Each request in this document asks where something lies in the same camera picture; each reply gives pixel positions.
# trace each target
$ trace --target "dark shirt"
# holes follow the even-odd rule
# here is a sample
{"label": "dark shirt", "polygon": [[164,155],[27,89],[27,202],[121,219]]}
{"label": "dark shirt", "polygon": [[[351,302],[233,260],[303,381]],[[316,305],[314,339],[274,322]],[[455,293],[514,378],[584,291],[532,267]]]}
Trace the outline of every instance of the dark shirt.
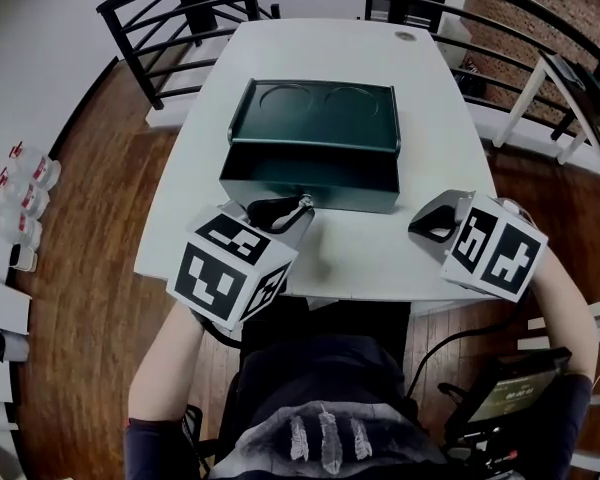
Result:
{"label": "dark shirt", "polygon": [[[409,420],[404,377],[367,337],[322,336],[250,354],[227,400],[211,478],[464,478]],[[533,408],[519,447],[527,479],[562,479],[591,396],[583,376],[560,377]],[[180,422],[130,420],[125,473],[191,478]]]}

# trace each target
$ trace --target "small screen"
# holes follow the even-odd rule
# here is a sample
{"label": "small screen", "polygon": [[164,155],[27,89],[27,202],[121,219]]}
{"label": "small screen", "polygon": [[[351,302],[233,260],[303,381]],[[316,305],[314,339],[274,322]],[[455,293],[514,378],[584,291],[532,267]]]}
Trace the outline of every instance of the small screen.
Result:
{"label": "small screen", "polygon": [[557,374],[556,369],[517,379],[501,380],[478,407],[469,423],[498,418],[531,407]]}

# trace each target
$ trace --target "plastic bottle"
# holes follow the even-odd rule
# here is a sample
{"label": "plastic bottle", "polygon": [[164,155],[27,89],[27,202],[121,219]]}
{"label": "plastic bottle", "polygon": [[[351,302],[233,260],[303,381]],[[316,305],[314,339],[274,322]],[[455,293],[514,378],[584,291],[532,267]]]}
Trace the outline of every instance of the plastic bottle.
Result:
{"label": "plastic bottle", "polygon": [[49,204],[49,193],[34,185],[21,174],[9,174],[5,167],[0,173],[0,188],[4,200],[20,207],[23,213],[39,219]]}
{"label": "plastic bottle", "polygon": [[60,177],[61,166],[57,160],[51,160],[42,151],[32,147],[22,147],[22,142],[11,148],[9,158],[15,158],[18,172],[31,177],[36,185],[50,190]]}
{"label": "plastic bottle", "polygon": [[10,204],[0,204],[0,236],[12,245],[20,244],[34,251],[40,245],[42,226]]}

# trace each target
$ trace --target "green box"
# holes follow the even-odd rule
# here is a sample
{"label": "green box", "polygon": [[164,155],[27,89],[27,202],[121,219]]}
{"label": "green box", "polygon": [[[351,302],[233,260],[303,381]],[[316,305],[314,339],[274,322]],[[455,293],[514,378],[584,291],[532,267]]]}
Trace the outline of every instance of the green box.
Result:
{"label": "green box", "polygon": [[243,206],[310,194],[318,208],[392,211],[400,193],[393,87],[251,79],[220,182]]}

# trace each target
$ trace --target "person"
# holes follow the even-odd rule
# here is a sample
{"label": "person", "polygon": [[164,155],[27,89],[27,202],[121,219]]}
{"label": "person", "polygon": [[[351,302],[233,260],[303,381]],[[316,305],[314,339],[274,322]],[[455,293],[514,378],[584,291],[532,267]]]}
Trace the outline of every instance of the person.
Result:
{"label": "person", "polygon": [[[572,355],[567,374],[533,407],[518,469],[524,478],[560,479],[591,396],[597,329],[548,248],[532,289],[551,346]],[[190,310],[176,303],[142,361],[129,392],[126,478],[198,475],[181,419],[203,332]],[[404,416],[402,371],[370,337],[320,335],[250,353],[231,391],[220,431],[225,450],[216,455],[210,478],[462,476],[417,421]]]}

